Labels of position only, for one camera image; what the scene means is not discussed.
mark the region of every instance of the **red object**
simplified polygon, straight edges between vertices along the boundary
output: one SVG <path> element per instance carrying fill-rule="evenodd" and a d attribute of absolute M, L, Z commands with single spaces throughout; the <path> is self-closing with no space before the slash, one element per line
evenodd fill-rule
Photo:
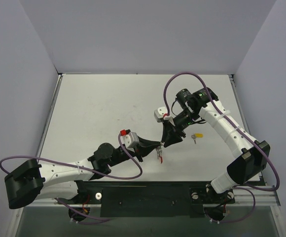
<path fill-rule="evenodd" d="M 121 136 L 125 136 L 125 135 L 127 135 L 127 132 L 126 132 L 126 130 L 124 130 L 124 129 L 123 129 L 123 130 L 121 130 L 121 131 L 120 131 L 120 133 L 121 133 Z"/>

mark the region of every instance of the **robotic arm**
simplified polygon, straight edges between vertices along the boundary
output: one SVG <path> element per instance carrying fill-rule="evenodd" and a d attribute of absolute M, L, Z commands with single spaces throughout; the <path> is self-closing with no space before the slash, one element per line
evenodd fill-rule
<path fill-rule="evenodd" d="M 266 160 L 262 154 L 246 139 L 239 130 L 246 133 L 225 110 L 218 97 L 209 89 L 215 105 L 223 111 L 220 115 L 212 102 L 210 102 L 205 89 L 190 93 L 183 89 L 176 95 L 176 101 L 183 111 L 176 117 L 168 115 L 166 107 L 154 111 L 154 117 L 163 124 L 161 142 L 149 141 L 139 137 L 130 130 L 121 131 L 127 151 L 142 162 L 143 157 L 160 146 L 168 147 L 181 142 L 185 137 L 184 130 L 196 123 L 198 118 L 207 121 L 223 138 L 236 158 L 227 170 L 210 181 L 207 187 L 207 195 L 212 200 L 221 199 L 229 189 L 236 185 L 244 184 L 251 177 L 258 174 L 266 167 Z M 227 115 L 237 126 L 234 128 L 225 118 Z M 267 142 L 259 143 L 248 133 L 252 139 L 267 155 L 270 146 Z M 78 193 L 76 180 L 96 180 L 102 178 L 100 173 L 108 175 L 110 167 L 129 159 L 122 147 L 114 148 L 109 143 L 101 144 L 94 154 L 84 160 L 69 163 L 66 166 L 60 162 L 55 164 L 38 164 L 36 159 L 30 159 L 9 173 L 5 177 L 9 208 L 24 207 L 35 199 L 60 197 L 71 199 Z"/>

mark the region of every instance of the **white table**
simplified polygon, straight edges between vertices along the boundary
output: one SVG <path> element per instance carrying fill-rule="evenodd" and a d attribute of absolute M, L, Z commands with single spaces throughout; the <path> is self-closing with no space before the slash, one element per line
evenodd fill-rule
<path fill-rule="evenodd" d="M 118 147 L 120 130 L 131 129 L 140 137 L 159 141 L 162 124 L 153 112 L 164 106 L 163 89 L 171 75 L 64 75 L 41 157 L 72 162 L 90 157 L 104 142 Z M 233 118 L 243 126 L 228 75 L 203 75 Z M 193 76 L 175 79 L 167 91 L 171 105 L 175 95 L 187 88 L 202 88 Z M 180 113 L 178 103 L 174 113 Z M 183 142 L 163 149 L 163 164 L 156 152 L 144 157 L 143 175 L 136 181 L 209 181 L 225 172 L 234 160 L 231 151 L 209 124 L 192 125 Z M 191 134 L 203 133 L 194 144 Z M 111 168 L 111 175 L 129 177 L 139 170 L 131 161 Z M 258 181 L 256 175 L 251 180 Z"/>

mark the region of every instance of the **purple cable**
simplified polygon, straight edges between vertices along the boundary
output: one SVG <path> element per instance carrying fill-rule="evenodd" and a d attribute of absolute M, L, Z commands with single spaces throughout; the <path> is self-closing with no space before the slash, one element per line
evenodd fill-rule
<path fill-rule="evenodd" d="M 164 97 L 164 102 L 165 102 L 165 105 L 166 105 L 166 108 L 167 108 L 167 113 L 168 115 L 170 115 L 170 110 L 169 110 L 169 105 L 167 103 L 167 99 L 166 99 L 166 92 L 167 92 L 167 88 L 169 86 L 169 84 L 172 82 L 172 80 L 174 80 L 176 77 L 180 76 L 180 75 L 192 75 L 194 77 L 196 77 L 202 84 L 202 86 L 204 87 L 207 95 L 208 95 L 208 98 L 210 100 L 210 102 L 212 103 L 212 105 L 214 106 L 214 108 L 218 111 L 218 113 L 221 115 L 223 114 L 222 111 L 216 106 L 216 104 L 214 103 L 210 93 L 209 93 L 209 90 L 206 86 L 206 84 L 204 83 L 204 81 L 202 80 L 201 77 L 199 77 L 199 75 L 193 73 L 193 72 L 181 72 L 181 73 L 177 73 L 175 75 L 172 76 L 172 78 L 169 79 L 169 81 L 166 83 L 165 85 L 165 88 L 164 88 L 164 93 L 163 93 L 163 97 Z M 237 126 L 235 125 L 235 123 L 233 123 L 233 121 L 228 117 L 228 116 L 224 116 L 224 118 L 234 127 L 234 128 L 237 128 Z M 274 167 L 274 165 L 272 164 L 272 162 L 269 160 L 268 156 L 264 153 L 264 151 L 252 140 L 250 139 L 244 132 L 242 132 L 241 130 L 237 130 L 243 137 L 245 137 L 266 159 L 266 161 L 268 162 L 268 164 L 270 165 L 273 173 L 275 174 L 275 177 L 276 177 L 276 186 L 274 188 L 269 188 L 269 189 L 266 189 L 266 188 L 260 188 L 260 187 L 256 187 L 256 186 L 253 186 L 251 184 L 246 184 L 247 186 L 251 187 L 251 188 L 254 188 L 254 189 L 257 189 L 257 190 L 261 190 L 261 191 L 267 191 L 267 192 L 273 192 L 273 191 L 276 191 L 278 190 L 279 186 L 280 186 L 280 178 L 279 178 L 279 175 L 278 175 L 278 172 L 276 170 L 276 168 Z"/>
<path fill-rule="evenodd" d="M 80 167 L 74 164 L 68 164 L 68 163 L 64 163 L 64 162 L 59 162 L 59 161 L 55 161 L 55 160 L 50 160 L 50 159 L 46 159 L 46 158 L 40 158 L 40 157 L 33 157 L 33 156 L 12 156 L 12 157 L 6 157 L 0 160 L 0 168 L 2 171 L 4 171 L 6 174 L 9 174 L 9 172 L 2 166 L 2 163 L 5 160 L 8 159 L 17 159 L 17 158 L 25 158 L 25 159 L 37 159 L 37 160 L 42 160 L 45 162 L 49 162 L 49 163 L 53 163 L 53 164 L 58 164 L 58 165 L 64 165 L 64 166 L 68 166 L 68 167 L 73 167 L 73 168 L 79 168 L 79 169 L 83 169 L 83 170 L 87 170 L 87 171 L 91 171 L 95 174 L 100 174 L 103 175 L 105 177 L 108 178 L 112 178 L 112 179 L 121 179 L 121 180 L 129 180 L 129 179 L 136 179 L 138 177 L 140 177 L 143 174 L 143 170 L 142 167 L 140 166 L 140 164 L 133 158 L 133 156 L 131 156 L 131 154 L 126 150 L 126 148 L 123 146 L 122 142 L 121 142 L 121 134 L 118 135 L 118 141 L 119 144 L 122 148 L 122 150 L 125 152 L 125 154 L 127 154 L 127 156 L 137 165 L 137 167 L 140 169 L 140 173 L 136 176 L 133 177 L 117 177 L 117 176 L 113 176 L 113 175 L 108 175 L 108 174 L 104 174 L 101 172 L 98 172 L 96 170 L 90 169 L 90 168 L 86 168 L 86 167 Z"/>
<path fill-rule="evenodd" d="M 252 215 L 253 211 L 255 211 L 255 208 L 256 208 L 256 197 L 255 197 L 255 195 L 252 193 L 252 191 L 250 191 L 249 189 L 241 188 L 241 187 L 234 187 L 234 189 L 242 189 L 242 190 L 245 190 L 245 191 L 247 191 L 247 192 L 249 192 L 249 193 L 251 194 L 252 199 L 253 199 L 252 208 L 251 208 L 250 212 L 247 213 L 245 216 L 243 216 L 243 217 L 241 217 L 241 218 L 239 218 L 239 219 L 236 219 L 236 220 L 219 221 L 219 223 L 221 223 L 221 224 L 225 224 L 225 223 L 235 223 L 235 222 L 243 221 L 243 220 L 245 220 L 246 218 L 250 217 L 250 216 Z"/>
<path fill-rule="evenodd" d="M 104 222 L 107 222 L 107 221 L 110 221 L 110 219 L 104 219 L 104 218 L 100 218 L 100 217 L 96 217 L 96 216 L 89 216 L 89 215 L 86 215 L 80 211 L 77 211 L 76 209 L 74 209 L 73 207 L 67 205 L 66 203 L 62 202 L 61 200 L 59 200 L 58 198 L 55 198 L 56 201 L 58 201 L 58 203 L 66 206 L 68 209 L 72 210 L 73 212 L 75 212 L 76 214 L 79 214 L 81 216 L 84 216 L 86 218 L 90 218 L 90 219 L 93 219 L 93 220 L 97 220 L 97 221 L 100 221 L 100 222 L 85 222 L 83 223 L 83 225 L 96 225 L 96 224 L 101 224 L 101 223 L 104 223 Z"/>

